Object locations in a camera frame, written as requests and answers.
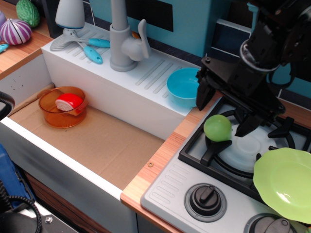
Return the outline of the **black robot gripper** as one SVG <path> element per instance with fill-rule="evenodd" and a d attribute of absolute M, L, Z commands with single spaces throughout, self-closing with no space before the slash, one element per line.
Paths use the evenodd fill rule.
<path fill-rule="evenodd" d="M 229 63 L 204 57 L 197 72 L 196 106 L 201 111 L 218 90 L 227 98 L 253 115 L 247 115 L 237 127 L 235 136 L 244 137 L 257 129 L 264 120 L 285 113 L 285 106 L 271 91 L 266 82 L 265 70 L 248 66 L 243 59 Z"/>

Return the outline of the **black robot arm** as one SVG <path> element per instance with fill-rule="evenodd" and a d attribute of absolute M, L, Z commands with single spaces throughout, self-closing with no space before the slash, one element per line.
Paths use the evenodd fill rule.
<path fill-rule="evenodd" d="M 273 73 L 291 65 L 291 77 L 306 76 L 311 65 L 311 3 L 308 0 L 254 0 L 256 26 L 240 47 L 237 63 L 204 57 L 197 73 L 196 106 L 202 110 L 220 91 L 246 111 L 236 136 L 272 124 L 285 113 L 271 90 Z"/>

